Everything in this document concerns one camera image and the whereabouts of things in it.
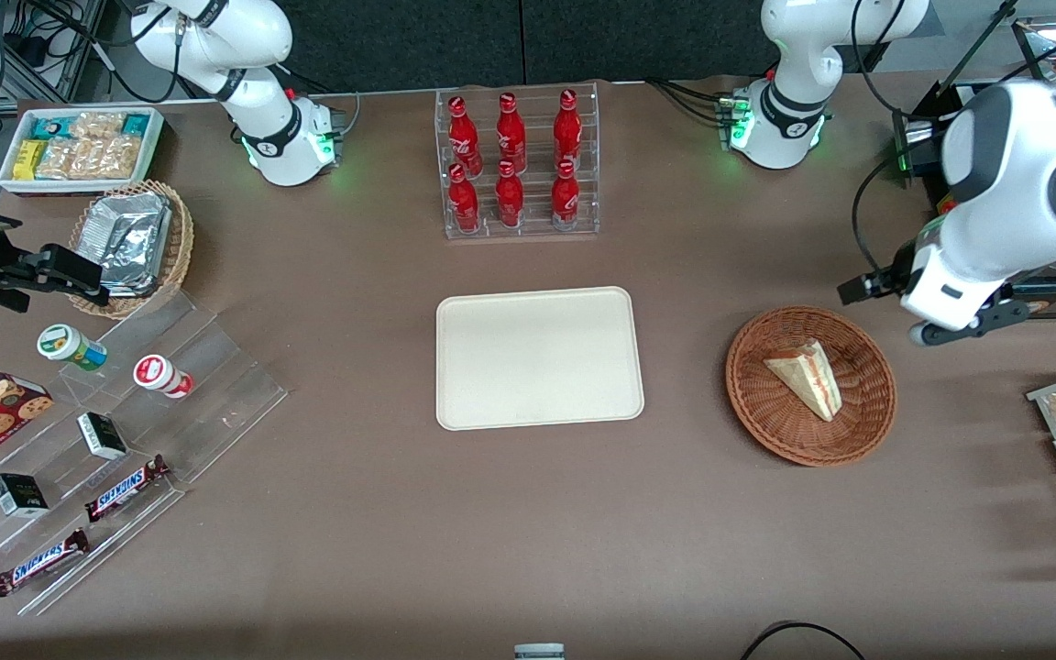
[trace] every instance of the small black box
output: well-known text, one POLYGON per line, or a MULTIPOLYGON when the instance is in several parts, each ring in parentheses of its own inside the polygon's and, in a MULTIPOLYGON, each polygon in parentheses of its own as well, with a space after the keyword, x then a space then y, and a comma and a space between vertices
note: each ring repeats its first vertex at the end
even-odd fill
POLYGON ((0 506, 14 517, 40 517, 46 513, 46 501, 38 492, 38 484, 27 475, 0 475, 0 506))
POLYGON ((76 421, 80 425, 80 435, 88 442, 88 451, 109 460, 125 458, 129 448, 125 447, 112 419, 103 414, 83 413, 76 421))

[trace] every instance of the sandwich slice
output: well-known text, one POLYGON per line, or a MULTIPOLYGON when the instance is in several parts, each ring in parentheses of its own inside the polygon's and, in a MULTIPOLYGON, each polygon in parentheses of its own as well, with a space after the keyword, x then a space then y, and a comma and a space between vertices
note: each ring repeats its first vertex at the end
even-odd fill
POLYGON ((789 385, 817 417, 833 421, 842 410, 842 392, 833 379, 833 369, 822 343, 810 339, 804 346, 777 351, 763 360, 769 371, 789 385))

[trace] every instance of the wicker basket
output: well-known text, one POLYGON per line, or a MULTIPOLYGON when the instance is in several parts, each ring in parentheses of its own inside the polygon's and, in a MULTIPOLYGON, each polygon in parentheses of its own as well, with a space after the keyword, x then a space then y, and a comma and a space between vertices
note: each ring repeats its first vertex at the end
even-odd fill
MULTIPOLYGON (((137 192, 158 192, 161 195, 165 195, 165 199, 168 199, 173 205, 169 237, 165 239, 163 265, 157 277, 157 288, 154 289, 154 296, 159 296, 163 291, 181 287, 182 281, 185 280, 185 271, 190 267, 190 250, 193 248, 193 220, 190 218, 190 209, 185 208, 185 204, 182 204, 182 197, 168 185, 159 184, 157 181, 143 181, 140 184, 126 185, 125 188, 117 188, 116 191, 106 192, 105 195, 97 197, 97 200, 135 195, 137 192)), ((76 222, 76 227, 72 230, 70 247, 73 250, 80 243, 80 231, 84 228, 84 218, 87 216, 88 209, 84 209, 84 212, 80 213, 80 221, 76 222)), ((126 318, 150 299, 150 296, 144 298, 112 298, 107 306, 96 306, 83 300, 83 298, 76 296, 69 297, 72 300, 72 305, 75 305, 76 309, 84 314, 114 319, 126 318)))
POLYGON ((826 467, 865 458, 891 432, 897 394, 891 365, 874 341, 829 309, 788 306, 747 323, 724 367, 728 397, 747 430, 777 455, 826 467), (817 339, 842 390, 842 410, 822 421, 763 364, 774 351, 817 339))

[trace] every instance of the dark wall panel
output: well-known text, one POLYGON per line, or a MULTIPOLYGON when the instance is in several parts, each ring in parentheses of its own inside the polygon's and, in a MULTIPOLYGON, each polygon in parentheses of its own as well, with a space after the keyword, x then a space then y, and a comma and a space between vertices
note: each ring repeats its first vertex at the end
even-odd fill
POLYGON ((761 74, 760 0, 523 0, 528 82, 761 74))
POLYGON ((337 92, 524 82, 518 0, 276 2, 295 35, 285 67, 337 92))

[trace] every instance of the coca-cola bottle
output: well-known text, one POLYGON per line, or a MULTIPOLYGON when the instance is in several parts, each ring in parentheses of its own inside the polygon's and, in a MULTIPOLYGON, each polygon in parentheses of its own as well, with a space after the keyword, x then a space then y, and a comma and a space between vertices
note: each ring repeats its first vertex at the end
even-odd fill
POLYGON ((573 162, 561 162, 552 184, 552 226, 569 231, 578 225, 578 196, 581 187, 573 178, 573 162))
POLYGON ((499 202, 499 222, 516 229, 525 215, 525 186, 516 176, 516 166, 510 159, 499 162, 499 181, 495 184, 495 197, 499 202))
POLYGON ((467 116, 467 103, 461 96, 448 100, 451 110, 451 149, 455 159, 466 168, 467 178, 483 174, 483 156, 478 155, 478 131, 467 116))
POLYGON ((510 159, 516 174, 528 169, 528 138, 525 120, 516 112, 516 95, 499 94, 499 121, 495 121, 495 134, 499 137, 499 157, 510 159))
POLYGON ((454 210, 455 224, 458 231, 474 233, 478 231, 478 195, 474 185, 467 181, 467 172, 460 164, 451 164, 448 169, 451 175, 451 208, 454 210))
POLYGON ((558 167, 562 162, 573 162, 573 169, 581 169, 581 115, 578 93, 571 89, 561 92, 561 112, 552 122, 552 147, 558 167))

